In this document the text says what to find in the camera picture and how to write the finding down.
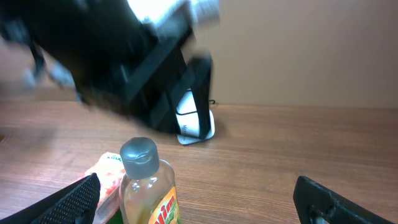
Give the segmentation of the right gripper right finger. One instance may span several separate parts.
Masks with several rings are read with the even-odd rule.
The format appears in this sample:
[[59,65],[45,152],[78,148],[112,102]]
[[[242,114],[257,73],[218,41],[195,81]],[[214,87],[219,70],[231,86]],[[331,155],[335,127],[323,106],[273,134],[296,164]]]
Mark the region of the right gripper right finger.
[[298,177],[293,200],[301,223],[392,224],[306,176]]

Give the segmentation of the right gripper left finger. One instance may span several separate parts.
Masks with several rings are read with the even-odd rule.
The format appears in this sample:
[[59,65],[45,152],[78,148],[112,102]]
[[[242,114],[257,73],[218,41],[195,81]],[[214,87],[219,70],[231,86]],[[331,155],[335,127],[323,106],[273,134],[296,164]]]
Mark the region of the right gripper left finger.
[[1,224],[92,224],[100,188],[100,180],[93,173],[3,218]]

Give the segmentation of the red tissue pack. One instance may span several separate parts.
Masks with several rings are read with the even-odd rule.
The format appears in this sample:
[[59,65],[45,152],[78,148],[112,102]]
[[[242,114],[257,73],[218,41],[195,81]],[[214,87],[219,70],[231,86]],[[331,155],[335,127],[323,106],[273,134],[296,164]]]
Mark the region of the red tissue pack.
[[104,153],[98,162],[84,172],[83,177],[96,173],[100,182],[100,196],[94,224],[107,223],[119,210],[119,186],[125,175],[121,156]]

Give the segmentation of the yellow oil bottle grey cap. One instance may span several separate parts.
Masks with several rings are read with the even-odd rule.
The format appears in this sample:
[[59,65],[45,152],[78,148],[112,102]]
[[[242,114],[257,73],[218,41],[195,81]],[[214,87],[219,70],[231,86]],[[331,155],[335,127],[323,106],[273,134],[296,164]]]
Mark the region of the yellow oil bottle grey cap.
[[182,224],[172,166],[159,158],[156,143],[136,137],[120,150],[125,175],[119,186],[123,222]]

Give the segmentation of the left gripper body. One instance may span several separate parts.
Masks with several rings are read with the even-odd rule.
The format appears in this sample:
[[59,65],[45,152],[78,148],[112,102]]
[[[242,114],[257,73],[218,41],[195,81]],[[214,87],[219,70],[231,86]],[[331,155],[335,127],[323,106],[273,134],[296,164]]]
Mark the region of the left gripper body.
[[171,57],[218,18],[218,1],[2,0],[1,37],[32,53],[25,87],[41,82],[50,55],[51,79],[84,104],[168,133]]

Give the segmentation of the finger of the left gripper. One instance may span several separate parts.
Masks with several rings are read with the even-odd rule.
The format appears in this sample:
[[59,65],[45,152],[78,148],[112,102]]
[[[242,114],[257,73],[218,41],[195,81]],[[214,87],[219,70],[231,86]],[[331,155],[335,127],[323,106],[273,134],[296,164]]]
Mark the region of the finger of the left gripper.
[[[167,98],[170,104],[170,115],[167,117],[167,132],[198,139],[205,139],[211,129],[210,121],[210,83],[213,61],[210,55],[196,55],[188,62],[183,56],[171,57],[167,72]],[[183,123],[177,117],[187,118],[189,112],[178,112],[178,105],[186,92],[191,92],[195,103],[193,114],[197,115],[198,129],[193,133],[183,130]]]

